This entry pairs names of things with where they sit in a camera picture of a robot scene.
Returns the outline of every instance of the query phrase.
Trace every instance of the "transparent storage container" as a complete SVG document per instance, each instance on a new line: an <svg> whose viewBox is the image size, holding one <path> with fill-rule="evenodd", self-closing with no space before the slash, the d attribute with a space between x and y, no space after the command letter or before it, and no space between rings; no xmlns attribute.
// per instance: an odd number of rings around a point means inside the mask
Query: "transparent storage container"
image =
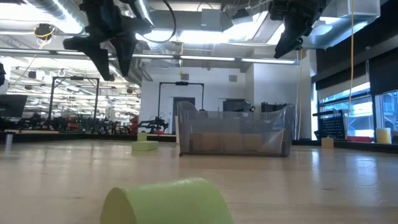
<svg viewBox="0 0 398 224"><path fill-rule="evenodd" d="M271 113L198 111L189 102L177 104L180 155L290 154L294 105Z"/></svg>

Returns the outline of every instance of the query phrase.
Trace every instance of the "yellow-green foam block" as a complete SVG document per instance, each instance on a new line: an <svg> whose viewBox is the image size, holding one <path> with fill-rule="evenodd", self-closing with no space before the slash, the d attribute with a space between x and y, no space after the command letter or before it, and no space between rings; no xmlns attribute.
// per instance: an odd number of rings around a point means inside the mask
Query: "yellow-green foam block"
<svg viewBox="0 0 398 224"><path fill-rule="evenodd" d="M220 191L208 181L114 188L106 196L101 224L233 224Z"/></svg>
<svg viewBox="0 0 398 224"><path fill-rule="evenodd" d="M159 146L159 142L157 141L137 141L132 142L131 150L133 151L150 151L157 149Z"/></svg>
<svg viewBox="0 0 398 224"><path fill-rule="evenodd" d="M137 141L146 141L147 136L147 133L137 133Z"/></svg>

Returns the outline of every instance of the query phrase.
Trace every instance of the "robotic arm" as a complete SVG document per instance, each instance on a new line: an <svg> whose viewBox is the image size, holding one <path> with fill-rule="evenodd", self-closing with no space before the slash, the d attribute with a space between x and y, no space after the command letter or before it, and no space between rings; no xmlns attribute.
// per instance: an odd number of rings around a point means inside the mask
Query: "robotic arm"
<svg viewBox="0 0 398 224"><path fill-rule="evenodd" d="M163 127L163 131L165 131L169 127L169 124L166 123L164 119L162 119L160 117L155 117L155 120L141 121L137 127L138 128L148 128L148 129L150 129L149 133L154 134L155 129L160 130Z"/></svg>
<svg viewBox="0 0 398 224"><path fill-rule="evenodd" d="M302 48L303 39L312 32L312 25L331 0L273 0L269 12L271 20L283 21L285 32L275 49L275 58L280 58L292 50Z"/></svg>
<svg viewBox="0 0 398 224"><path fill-rule="evenodd" d="M132 54L137 44L135 34L150 33L152 22L141 14L146 11L145 0L121 0L129 4L135 18L121 14L113 0L83 0L79 5L81 11L85 11L89 26L85 31L88 37L73 37L66 39L63 46L68 50L83 52L96 65L101 76L106 81L113 81L114 77L109 73L108 51L100 47L100 43L110 41L116 49L122 76L128 76Z"/></svg>

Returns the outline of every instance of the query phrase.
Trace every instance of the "cable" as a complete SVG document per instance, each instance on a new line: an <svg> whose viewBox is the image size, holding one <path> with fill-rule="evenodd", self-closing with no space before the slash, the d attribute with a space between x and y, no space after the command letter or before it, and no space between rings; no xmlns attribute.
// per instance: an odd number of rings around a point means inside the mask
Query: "cable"
<svg viewBox="0 0 398 224"><path fill-rule="evenodd" d="M300 93L300 116L298 119L298 140L300 140L300 130L301 130L301 112L302 112L302 87L301 87L301 80L303 76L303 49L300 50L300 82L298 83L298 89Z"/></svg>
<svg viewBox="0 0 398 224"><path fill-rule="evenodd" d="M142 36L144 39L148 40L149 42L153 42L153 43L156 43L156 44L164 44L164 43L167 43L169 40L171 40L171 38L174 37L174 35L175 35L176 31L177 31L177 22L176 22L176 20L175 20L174 11L173 11L172 7L170 6L170 4L169 4L166 0L163 0L163 2L164 2L164 4L166 4L166 6L168 7L168 9L169 9L169 11L170 11L170 13L172 14L172 17L173 17L174 28L173 28L172 35L171 35L167 40L163 40L163 41L150 40L150 39L148 39L148 38Z"/></svg>
<svg viewBox="0 0 398 224"><path fill-rule="evenodd" d="M208 2L201 2L201 3L199 3L199 6L198 6L198 8L197 8L197 12L199 11L199 7L200 7L203 3L206 3L207 5L209 5L209 6L211 7L211 9L214 9L213 6L211 6L211 4L209 4Z"/></svg>
<svg viewBox="0 0 398 224"><path fill-rule="evenodd" d="M351 86L349 88L349 98L348 98L348 116L347 116L347 131L346 139L349 131L349 114L351 113L351 95L353 93L353 80L354 80L354 8L355 0L352 0L352 10L351 10Z"/></svg>

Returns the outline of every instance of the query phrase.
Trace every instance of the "door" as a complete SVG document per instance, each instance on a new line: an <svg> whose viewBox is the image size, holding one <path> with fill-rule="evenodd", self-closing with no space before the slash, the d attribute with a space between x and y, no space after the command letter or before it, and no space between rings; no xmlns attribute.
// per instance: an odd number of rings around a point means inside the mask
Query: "door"
<svg viewBox="0 0 398 224"><path fill-rule="evenodd" d="M174 97L173 99L173 127L172 127L172 134L175 134L175 117L177 115L177 103L181 101L187 101L191 104L195 105L195 98L194 97Z"/></svg>

